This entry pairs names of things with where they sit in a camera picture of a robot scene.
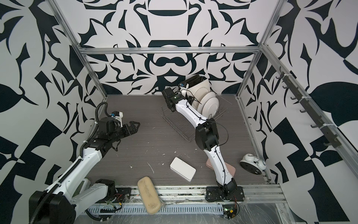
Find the small circuit board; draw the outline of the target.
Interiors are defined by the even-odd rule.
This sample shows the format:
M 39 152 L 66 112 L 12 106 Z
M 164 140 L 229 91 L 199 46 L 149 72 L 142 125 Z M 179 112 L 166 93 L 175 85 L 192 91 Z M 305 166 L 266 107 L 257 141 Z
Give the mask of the small circuit board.
M 226 219 L 232 219 L 236 217 L 240 212 L 239 204 L 235 203 L 232 205 L 223 205 L 223 217 Z

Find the white display box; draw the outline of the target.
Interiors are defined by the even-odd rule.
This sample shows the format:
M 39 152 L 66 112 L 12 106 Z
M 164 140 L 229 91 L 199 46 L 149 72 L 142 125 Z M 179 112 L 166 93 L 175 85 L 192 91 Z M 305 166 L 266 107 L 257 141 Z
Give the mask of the white display box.
M 90 187 L 90 180 L 88 178 L 84 178 L 79 184 L 79 186 L 77 187 L 77 189 L 75 190 L 72 197 L 81 194 L 82 192 L 86 191 L 89 187 Z

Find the beige oblong case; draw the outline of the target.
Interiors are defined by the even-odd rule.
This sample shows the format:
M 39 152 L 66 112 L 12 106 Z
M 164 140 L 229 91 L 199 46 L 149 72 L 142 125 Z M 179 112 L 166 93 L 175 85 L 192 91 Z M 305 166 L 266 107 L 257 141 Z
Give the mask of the beige oblong case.
M 138 190 L 147 213 L 150 215 L 156 214 L 161 209 L 163 203 L 152 180 L 148 176 L 138 181 Z

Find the white square plate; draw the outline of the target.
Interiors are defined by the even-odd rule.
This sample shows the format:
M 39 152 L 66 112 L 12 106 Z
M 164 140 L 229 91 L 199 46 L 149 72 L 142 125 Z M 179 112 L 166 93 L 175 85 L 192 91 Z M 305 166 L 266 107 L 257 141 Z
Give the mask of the white square plate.
M 187 90 L 187 96 L 194 96 L 195 101 L 192 103 L 192 107 L 197 110 L 200 101 L 210 92 L 210 82 L 208 79 L 198 83 L 197 85 L 190 87 Z

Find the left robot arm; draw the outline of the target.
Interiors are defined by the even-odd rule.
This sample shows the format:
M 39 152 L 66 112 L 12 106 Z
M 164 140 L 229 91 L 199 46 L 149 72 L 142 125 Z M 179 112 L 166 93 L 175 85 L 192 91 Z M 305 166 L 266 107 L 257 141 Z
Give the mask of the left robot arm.
M 46 190 L 36 191 L 30 197 L 29 223 L 72 224 L 96 202 L 115 198 L 115 182 L 107 179 L 98 180 L 78 195 L 75 191 L 110 149 L 117 150 L 113 144 L 136 134 L 140 123 L 122 124 L 118 117 L 111 116 L 97 120 L 95 125 L 94 133 L 84 141 L 75 162 Z

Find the white round plate front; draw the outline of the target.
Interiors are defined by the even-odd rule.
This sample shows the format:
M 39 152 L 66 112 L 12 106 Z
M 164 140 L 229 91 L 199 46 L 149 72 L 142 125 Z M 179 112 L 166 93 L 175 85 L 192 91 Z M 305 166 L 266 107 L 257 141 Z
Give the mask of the white round plate front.
M 216 97 L 210 98 L 205 103 L 201 114 L 207 118 L 214 117 L 217 110 L 219 109 L 219 106 L 220 106 L 219 100 Z

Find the white round plate back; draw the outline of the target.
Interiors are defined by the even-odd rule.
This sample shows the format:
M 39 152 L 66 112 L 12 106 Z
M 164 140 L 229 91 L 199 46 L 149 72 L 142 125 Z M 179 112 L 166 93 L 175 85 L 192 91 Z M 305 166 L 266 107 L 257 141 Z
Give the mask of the white round plate back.
M 210 100 L 211 98 L 215 98 L 216 94 L 214 92 L 209 92 L 208 94 L 206 94 L 202 100 L 200 101 L 200 104 L 198 105 L 197 111 L 199 113 L 202 113 L 202 110 L 204 108 L 204 105 L 207 103 L 208 100 Z

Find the floral black square plate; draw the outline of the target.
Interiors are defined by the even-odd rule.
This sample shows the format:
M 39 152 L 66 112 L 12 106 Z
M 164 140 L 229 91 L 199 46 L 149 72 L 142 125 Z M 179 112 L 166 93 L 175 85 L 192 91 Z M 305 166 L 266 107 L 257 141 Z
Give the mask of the floral black square plate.
M 197 84 L 199 84 L 200 82 L 202 82 L 202 76 L 200 75 L 194 75 L 191 78 L 187 79 L 184 81 L 184 87 L 185 88 L 191 88 Z

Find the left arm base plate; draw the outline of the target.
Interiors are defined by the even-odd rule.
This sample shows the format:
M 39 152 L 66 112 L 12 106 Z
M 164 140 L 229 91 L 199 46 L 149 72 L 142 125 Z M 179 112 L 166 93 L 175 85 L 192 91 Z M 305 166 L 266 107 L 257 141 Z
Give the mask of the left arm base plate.
M 121 188 L 108 187 L 107 195 L 103 200 L 105 202 L 122 203 L 127 199 L 130 199 L 130 196 L 131 196 L 131 188 L 129 187 L 121 187 Z

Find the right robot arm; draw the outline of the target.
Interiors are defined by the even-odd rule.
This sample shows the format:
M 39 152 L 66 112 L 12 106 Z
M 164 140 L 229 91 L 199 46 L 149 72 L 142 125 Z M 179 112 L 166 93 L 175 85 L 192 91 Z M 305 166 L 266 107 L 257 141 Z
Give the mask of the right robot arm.
M 196 111 L 180 92 L 174 92 L 170 87 L 162 91 L 168 109 L 183 115 L 195 128 L 196 145 L 208 156 L 221 191 L 221 198 L 229 200 L 237 188 L 233 176 L 230 174 L 220 150 L 217 122 L 213 118 L 206 118 Z

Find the white round plate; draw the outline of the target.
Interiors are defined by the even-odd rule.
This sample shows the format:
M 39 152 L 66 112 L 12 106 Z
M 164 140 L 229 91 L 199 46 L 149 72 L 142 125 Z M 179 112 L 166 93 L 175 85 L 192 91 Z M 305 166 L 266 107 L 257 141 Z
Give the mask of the white round plate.
M 210 98 L 205 103 L 201 114 L 207 118 L 214 117 L 217 110 L 219 109 L 219 106 L 220 106 L 219 100 L 216 97 Z
M 197 111 L 199 113 L 202 113 L 202 110 L 204 108 L 204 105 L 207 103 L 208 100 L 210 100 L 211 98 L 215 98 L 216 94 L 214 92 L 209 92 L 208 94 L 206 94 L 202 100 L 200 101 L 200 104 L 198 105 Z

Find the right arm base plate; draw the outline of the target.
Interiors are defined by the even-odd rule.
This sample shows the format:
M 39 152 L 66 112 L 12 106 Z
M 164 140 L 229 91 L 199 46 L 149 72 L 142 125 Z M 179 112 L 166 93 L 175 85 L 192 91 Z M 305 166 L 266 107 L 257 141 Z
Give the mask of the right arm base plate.
M 237 201 L 243 202 L 245 198 L 243 188 L 236 186 L 234 190 L 226 192 L 220 187 L 206 187 L 205 200 L 208 202 Z

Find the white round timer device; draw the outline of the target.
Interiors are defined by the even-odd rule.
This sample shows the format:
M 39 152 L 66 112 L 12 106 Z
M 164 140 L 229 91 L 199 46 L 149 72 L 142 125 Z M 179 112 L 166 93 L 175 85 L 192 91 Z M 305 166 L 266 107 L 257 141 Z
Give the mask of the white round timer device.
M 239 164 L 245 171 L 255 175 L 261 175 L 267 167 L 264 160 L 253 154 L 246 154 Z

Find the wall hook rail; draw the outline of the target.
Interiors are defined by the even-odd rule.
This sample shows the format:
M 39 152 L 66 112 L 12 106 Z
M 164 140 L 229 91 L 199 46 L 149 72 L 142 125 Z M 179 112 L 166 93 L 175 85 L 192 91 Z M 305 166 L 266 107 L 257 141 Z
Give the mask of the wall hook rail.
M 302 89 L 300 84 L 295 81 L 295 78 L 292 74 L 287 74 L 282 70 L 282 67 L 279 67 L 280 75 L 277 79 L 281 79 L 286 86 L 284 89 L 288 89 L 292 92 L 294 97 L 291 97 L 291 100 L 298 102 L 303 110 L 300 110 L 300 113 L 307 113 L 314 125 L 310 125 L 311 128 L 319 128 L 323 135 L 328 140 L 328 143 L 324 143 L 325 146 L 332 146 L 338 148 L 342 146 L 341 141 L 338 139 L 338 135 L 333 130 L 333 124 L 328 122 L 328 119 L 323 117 L 323 113 L 320 112 L 318 106 L 315 104 L 312 97 L 305 94 L 305 90 Z

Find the white rectangular case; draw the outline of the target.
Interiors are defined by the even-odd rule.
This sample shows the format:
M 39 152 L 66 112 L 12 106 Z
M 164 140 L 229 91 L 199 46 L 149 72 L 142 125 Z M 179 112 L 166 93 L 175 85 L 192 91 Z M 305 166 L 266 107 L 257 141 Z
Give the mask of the white rectangular case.
M 170 168 L 189 182 L 192 181 L 196 173 L 196 169 L 194 167 L 190 166 L 178 157 L 173 159 L 172 163 L 170 164 Z

